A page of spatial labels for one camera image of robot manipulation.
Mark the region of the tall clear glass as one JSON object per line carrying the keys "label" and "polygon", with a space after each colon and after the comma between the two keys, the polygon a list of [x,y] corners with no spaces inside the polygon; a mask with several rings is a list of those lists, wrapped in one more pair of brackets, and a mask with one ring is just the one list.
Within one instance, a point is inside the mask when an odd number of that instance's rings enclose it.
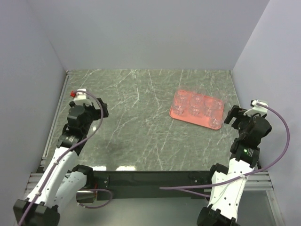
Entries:
{"label": "tall clear glass", "polygon": [[209,126],[212,129],[220,129],[223,124],[223,112],[212,111],[209,118]]}

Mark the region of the clear square glass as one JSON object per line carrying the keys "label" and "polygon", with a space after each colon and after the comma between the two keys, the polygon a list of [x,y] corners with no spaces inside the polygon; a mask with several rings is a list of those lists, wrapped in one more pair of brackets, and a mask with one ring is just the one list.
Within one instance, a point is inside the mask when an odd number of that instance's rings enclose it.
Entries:
{"label": "clear square glass", "polygon": [[172,105],[172,112],[176,115],[182,115],[186,105],[183,103],[174,102]]}

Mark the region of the clear wine glass front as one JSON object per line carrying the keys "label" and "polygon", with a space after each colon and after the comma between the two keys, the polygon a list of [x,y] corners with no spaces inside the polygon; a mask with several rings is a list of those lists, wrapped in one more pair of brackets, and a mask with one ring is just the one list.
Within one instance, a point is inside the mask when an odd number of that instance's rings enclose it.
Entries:
{"label": "clear wine glass front", "polygon": [[218,99],[220,100],[222,106],[224,106],[227,103],[229,97],[230,95],[226,91],[219,91],[218,93]]}

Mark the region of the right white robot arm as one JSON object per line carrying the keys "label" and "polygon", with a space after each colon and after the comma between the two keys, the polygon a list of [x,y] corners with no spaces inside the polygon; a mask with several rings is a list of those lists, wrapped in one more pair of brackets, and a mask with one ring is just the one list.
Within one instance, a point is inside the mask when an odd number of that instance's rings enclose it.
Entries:
{"label": "right white robot arm", "polygon": [[228,167],[217,163],[210,169],[207,182],[212,188],[211,194],[208,205],[198,216],[198,226],[238,225],[238,207],[248,180],[247,174],[254,171],[259,160],[261,139],[272,130],[265,119],[267,105],[253,100],[249,110],[234,105],[228,111],[224,123],[233,121],[231,126],[238,130],[238,137],[231,145]]}

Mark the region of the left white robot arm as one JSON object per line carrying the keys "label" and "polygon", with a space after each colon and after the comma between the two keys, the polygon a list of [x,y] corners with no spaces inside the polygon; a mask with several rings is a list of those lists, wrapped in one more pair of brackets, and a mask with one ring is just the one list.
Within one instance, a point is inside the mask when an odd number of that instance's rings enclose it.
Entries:
{"label": "left white robot arm", "polygon": [[101,98],[84,96],[74,98],[69,105],[67,123],[51,162],[27,197],[13,206],[20,226],[56,226],[63,208],[79,190],[97,193],[93,169],[74,163],[91,138],[88,132],[92,122],[109,116],[107,104]]}

